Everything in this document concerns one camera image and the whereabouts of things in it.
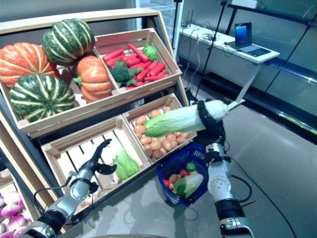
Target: laptop screen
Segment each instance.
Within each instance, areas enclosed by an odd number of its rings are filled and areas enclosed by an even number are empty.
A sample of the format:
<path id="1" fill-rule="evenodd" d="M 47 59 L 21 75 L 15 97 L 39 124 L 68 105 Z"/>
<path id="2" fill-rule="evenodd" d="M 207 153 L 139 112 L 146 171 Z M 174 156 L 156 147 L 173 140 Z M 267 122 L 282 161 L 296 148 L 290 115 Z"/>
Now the laptop screen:
<path id="1" fill-rule="evenodd" d="M 235 24 L 234 28 L 236 48 L 249 46 L 252 44 L 251 22 Z"/>

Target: orange pumpkin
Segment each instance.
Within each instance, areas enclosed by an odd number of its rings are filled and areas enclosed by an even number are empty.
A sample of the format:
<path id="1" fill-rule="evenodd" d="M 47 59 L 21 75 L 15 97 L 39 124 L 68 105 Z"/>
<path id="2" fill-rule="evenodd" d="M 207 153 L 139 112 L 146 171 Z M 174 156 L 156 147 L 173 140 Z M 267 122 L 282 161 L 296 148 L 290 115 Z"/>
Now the orange pumpkin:
<path id="1" fill-rule="evenodd" d="M 87 102 L 111 95 L 111 83 L 103 63 L 95 56 L 82 58 L 77 65 L 76 83 L 81 85 L 81 93 Z"/>
<path id="2" fill-rule="evenodd" d="M 41 46 L 24 42 L 0 50 L 0 77 L 8 88 L 20 76 L 40 73 L 59 76 L 56 64 L 49 62 Z"/>

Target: white table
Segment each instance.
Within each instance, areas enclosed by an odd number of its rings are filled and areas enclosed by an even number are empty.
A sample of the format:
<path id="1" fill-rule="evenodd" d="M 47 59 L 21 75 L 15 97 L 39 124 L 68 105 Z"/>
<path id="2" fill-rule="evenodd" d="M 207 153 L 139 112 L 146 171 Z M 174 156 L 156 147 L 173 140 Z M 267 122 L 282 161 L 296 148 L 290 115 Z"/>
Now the white table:
<path id="1" fill-rule="evenodd" d="M 187 59 L 189 51 L 189 40 L 186 38 L 190 38 L 192 45 L 191 50 L 193 50 L 197 43 L 197 40 L 199 39 L 200 42 L 197 50 L 200 56 L 200 72 L 202 71 L 203 65 L 205 64 L 208 56 L 207 48 L 212 43 L 212 41 L 210 41 L 209 39 L 203 38 L 203 35 L 205 33 L 213 35 L 214 31 L 194 24 L 192 24 L 189 28 L 182 29 L 181 34 L 183 35 L 183 37 L 180 41 L 180 46 L 178 50 L 178 55 L 182 58 Z M 232 36 L 217 33 L 206 70 L 207 72 L 214 72 L 221 77 L 226 78 L 239 86 L 242 86 L 243 89 L 237 98 L 237 102 L 239 102 L 251 85 L 254 78 L 256 77 L 257 73 L 259 72 L 262 63 L 264 63 L 266 60 L 279 56 L 280 53 L 267 49 L 270 51 L 270 53 L 259 57 L 254 57 L 246 53 L 237 51 L 236 49 L 231 48 L 229 45 L 225 44 L 229 42 L 234 42 L 234 40 L 235 39 Z M 196 51 L 192 51 L 190 53 L 189 61 L 190 63 L 195 64 L 195 68 L 197 67 L 198 57 Z"/>

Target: green striped squash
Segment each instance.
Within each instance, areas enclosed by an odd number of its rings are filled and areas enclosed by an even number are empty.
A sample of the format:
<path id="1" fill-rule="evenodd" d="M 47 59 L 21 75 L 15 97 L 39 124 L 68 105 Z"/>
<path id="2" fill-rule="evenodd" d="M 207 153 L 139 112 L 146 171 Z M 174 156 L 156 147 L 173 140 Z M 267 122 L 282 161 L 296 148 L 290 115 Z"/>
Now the green striped squash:
<path id="1" fill-rule="evenodd" d="M 81 19 L 65 19 L 53 23 L 52 28 L 44 34 L 42 46 L 49 60 L 56 64 L 70 65 L 95 45 L 91 28 Z"/>
<path id="2" fill-rule="evenodd" d="M 71 109 L 75 101 L 64 81 L 44 74 L 19 77 L 9 94 L 13 109 L 29 122 Z"/>

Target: purple onion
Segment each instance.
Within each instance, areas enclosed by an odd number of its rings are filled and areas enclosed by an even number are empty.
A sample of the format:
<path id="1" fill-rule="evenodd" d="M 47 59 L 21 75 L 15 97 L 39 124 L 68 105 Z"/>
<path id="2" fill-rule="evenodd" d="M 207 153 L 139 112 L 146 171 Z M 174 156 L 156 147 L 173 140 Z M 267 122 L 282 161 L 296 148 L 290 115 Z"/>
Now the purple onion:
<path id="1" fill-rule="evenodd" d="M 20 199 L 20 194 L 17 191 L 10 192 L 3 197 L 5 204 L 17 204 Z"/>
<path id="2" fill-rule="evenodd" d="M 32 221 L 31 215 L 30 215 L 30 213 L 29 213 L 28 211 L 24 211 L 24 212 L 23 212 L 23 217 L 24 217 L 24 219 L 25 219 L 26 221 L 28 221 L 28 222 L 31 222 L 31 221 Z"/>
<path id="3" fill-rule="evenodd" d="M 17 215 L 12 217 L 8 223 L 8 228 L 11 231 L 14 231 L 26 223 L 26 220 L 23 218 L 22 215 Z"/>
<path id="4" fill-rule="evenodd" d="M 0 207 L 4 206 L 4 199 L 3 196 L 0 196 Z"/>
<path id="5" fill-rule="evenodd" d="M 21 198 L 20 198 L 20 200 L 18 201 L 18 205 L 19 205 L 19 207 L 20 207 L 21 209 L 23 209 L 23 210 L 26 209 Z"/>
<path id="6" fill-rule="evenodd" d="M 13 238 L 13 232 L 3 233 L 0 238 Z"/>
<path id="7" fill-rule="evenodd" d="M 27 228 L 27 226 L 22 226 L 22 227 L 19 227 L 18 229 L 16 229 L 16 231 L 13 234 L 13 238 L 17 238 L 22 232 L 25 231 L 26 228 Z"/>
<path id="8" fill-rule="evenodd" d="M 5 218 L 13 217 L 21 212 L 21 208 L 17 204 L 8 204 L 1 210 L 1 215 Z"/>

